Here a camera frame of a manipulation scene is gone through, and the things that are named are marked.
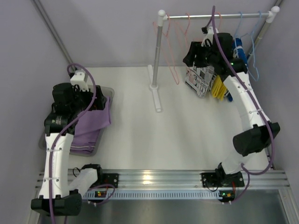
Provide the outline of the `purple trousers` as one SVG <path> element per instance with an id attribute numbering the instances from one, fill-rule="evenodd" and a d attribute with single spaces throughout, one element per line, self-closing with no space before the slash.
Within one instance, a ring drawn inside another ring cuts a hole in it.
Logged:
<path id="1" fill-rule="evenodd" d="M 78 120 L 71 144 L 71 154 L 93 156 L 97 152 L 104 129 L 111 125 L 111 103 L 112 98 L 107 97 L 104 110 L 88 111 Z"/>

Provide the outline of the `pink hanger of purple trousers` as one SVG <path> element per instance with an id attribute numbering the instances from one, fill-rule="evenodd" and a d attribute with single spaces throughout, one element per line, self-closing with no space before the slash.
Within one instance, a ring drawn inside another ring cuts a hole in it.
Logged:
<path id="1" fill-rule="evenodd" d="M 191 23 L 190 14 L 185 13 L 185 15 L 187 15 L 188 18 L 188 24 L 186 29 L 184 29 L 178 21 L 175 21 L 174 24 L 178 44 L 183 55 L 185 55 L 189 49 L 187 33 Z"/>

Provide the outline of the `pink hanger of black trousers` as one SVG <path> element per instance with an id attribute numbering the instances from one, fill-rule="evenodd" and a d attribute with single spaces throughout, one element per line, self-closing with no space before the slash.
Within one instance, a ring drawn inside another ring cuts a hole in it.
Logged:
<path id="1" fill-rule="evenodd" d="M 163 31 L 164 17 L 166 17 L 166 19 L 169 19 L 168 14 L 165 14 L 165 15 L 162 15 L 162 16 L 159 15 L 157 22 L 153 22 L 153 26 L 154 26 L 154 28 L 156 28 L 155 34 L 156 34 L 157 37 L 158 37 L 158 29 L 162 28 L 160 33 L 161 33 L 161 37 L 164 36 L 164 38 L 166 39 L 168 52 L 169 52 L 169 56 L 170 56 L 170 61 L 168 59 L 168 56 L 167 56 L 166 52 L 164 51 L 164 49 L 162 47 L 162 44 L 160 44 L 159 48 L 162 50 L 162 54 L 164 56 L 164 59 L 166 61 L 167 66 L 169 68 L 169 71 L 171 72 L 173 80 L 175 81 L 176 85 L 179 85 L 180 79 L 179 79 L 178 72 L 176 70 L 174 54 L 173 54 L 173 50 L 172 50 L 172 46 L 171 46 L 170 38 L 169 38 L 170 30 L 171 30 L 171 22 L 170 21 L 168 22 L 167 30 L 166 30 L 166 32 L 164 32 Z"/>

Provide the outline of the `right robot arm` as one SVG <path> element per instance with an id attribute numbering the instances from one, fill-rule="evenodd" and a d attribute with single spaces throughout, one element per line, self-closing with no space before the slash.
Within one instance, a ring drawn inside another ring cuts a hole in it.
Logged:
<path id="1" fill-rule="evenodd" d="M 229 33 L 216 33 L 202 42 L 191 42 L 183 62 L 195 68 L 214 68 L 239 112 L 242 132 L 233 137 L 234 152 L 215 169 L 218 182 L 223 186 L 241 177 L 241 170 L 250 160 L 268 146 L 280 131 L 263 112 L 249 81 L 247 66 L 233 55 L 233 37 Z"/>

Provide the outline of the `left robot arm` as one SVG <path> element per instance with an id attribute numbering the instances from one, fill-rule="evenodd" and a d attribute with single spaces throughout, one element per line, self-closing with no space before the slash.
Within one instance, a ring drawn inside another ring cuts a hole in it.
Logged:
<path id="1" fill-rule="evenodd" d="M 98 85 L 93 91 L 82 91 L 78 85 L 57 84 L 52 96 L 51 112 L 44 121 L 47 155 L 43 184 L 38 198 L 31 201 L 31 209 L 54 219 L 77 216 L 83 195 L 102 181 L 101 166 L 87 164 L 68 184 L 68 160 L 78 120 L 89 111 L 103 111 L 108 103 Z"/>

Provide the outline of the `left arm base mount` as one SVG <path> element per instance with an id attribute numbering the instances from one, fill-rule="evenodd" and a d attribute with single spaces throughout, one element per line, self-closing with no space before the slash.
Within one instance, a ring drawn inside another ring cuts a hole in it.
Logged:
<path id="1" fill-rule="evenodd" d="M 97 187 L 103 184 L 111 184 L 115 188 L 118 188 L 119 174 L 118 173 L 103 173 L 100 178 L 92 185 L 92 187 Z"/>

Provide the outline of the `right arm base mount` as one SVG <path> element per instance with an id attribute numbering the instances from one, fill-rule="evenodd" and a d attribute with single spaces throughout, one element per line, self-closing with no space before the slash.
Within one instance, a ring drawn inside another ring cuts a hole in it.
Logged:
<path id="1" fill-rule="evenodd" d="M 204 188 L 216 189 L 222 187 L 244 187 L 244 180 L 241 172 L 232 175 L 218 175 L 216 172 L 201 173 Z"/>

